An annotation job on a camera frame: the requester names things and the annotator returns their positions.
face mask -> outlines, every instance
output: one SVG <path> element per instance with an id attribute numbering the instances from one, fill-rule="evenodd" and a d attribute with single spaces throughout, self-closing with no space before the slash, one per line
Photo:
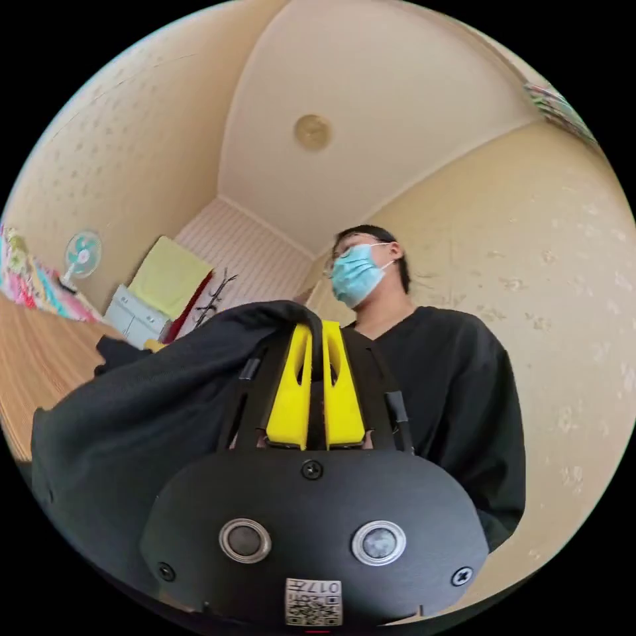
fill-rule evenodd
<path id="1" fill-rule="evenodd" d="M 357 307 L 384 278 L 384 267 L 378 267 L 371 257 L 371 248 L 388 243 L 355 245 L 338 257 L 333 264 L 331 286 L 333 295 L 349 309 Z"/>

red object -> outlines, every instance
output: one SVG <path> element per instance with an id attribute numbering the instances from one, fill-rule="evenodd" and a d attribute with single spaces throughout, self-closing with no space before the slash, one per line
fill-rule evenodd
<path id="1" fill-rule="evenodd" d="M 194 304 L 199 299 L 201 292 L 205 289 L 205 286 L 210 282 L 213 276 L 214 276 L 214 270 L 210 271 L 210 273 L 201 281 L 201 284 L 197 287 L 197 291 L 195 291 L 194 294 L 192 295 L 190 302 L 182 311 L 182 314 L 172 323 L 172 325 L 170 325 L 170 329 L 168 330 L 168 335 L 166 336 L 164 340 L 165 345 L 169 345 L 177 337 L 177 334 L 179 333 L 181 327 L 183 327 L 188 314 L 192 310 L 192 307 L 194 307 Z"/>

black shirt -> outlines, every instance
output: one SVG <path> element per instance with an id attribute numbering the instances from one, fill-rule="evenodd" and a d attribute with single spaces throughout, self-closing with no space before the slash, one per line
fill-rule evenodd
<path id="1" fill-rule="evenodd" d="M 402 390 L 415 452 L 462 484 L 494 550 L 525 508 L 523 427 L 507 352 L 479 318 L 434 307 L 418 307 L 375 342 Z"/>

qr code sticker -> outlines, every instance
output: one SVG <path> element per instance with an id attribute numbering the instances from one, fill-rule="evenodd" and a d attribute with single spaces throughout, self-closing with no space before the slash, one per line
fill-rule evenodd
<path id="1" fill-rule="evenodd" d="M 332 627 L 343 624 L 340 581 L 310 581 L 288 578 L 285 589 L 285 619 L 288 625 Z"/>

black background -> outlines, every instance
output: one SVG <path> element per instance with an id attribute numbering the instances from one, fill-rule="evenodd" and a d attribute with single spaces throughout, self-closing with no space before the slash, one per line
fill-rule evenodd
<path id="1" fill-rule="evenodd" d="M 212 3 L 63 3 L 36 8 L 8 5 L 3 14 L 0 91 L 3 112 L 4 199 L 34 144 L 66 101 L 102 66 L 169 22 Z M 633 59 L 627 5 L 579 3 L 427 3 L 495 38 L 543 74 L 579 112 L 599 140 L 631 199 L 627 173 L 633 159 Z M 3 618 L 30 633 L 185 633 L 102 580 L 53 532 L 13 462 L 2 457 L 0 575 Z M 515 633 L 628 624 L 634 591 L 633 448 L 598 506 L 563 550 L 514 593 L 490 599 L 491 606 L 454 633 Z M 469 617 L 482 607 L 468 608 Z M 427 634 L 457 622 L 410 626 Z M 222 633 L 221 628 L 214 633 Z"/>

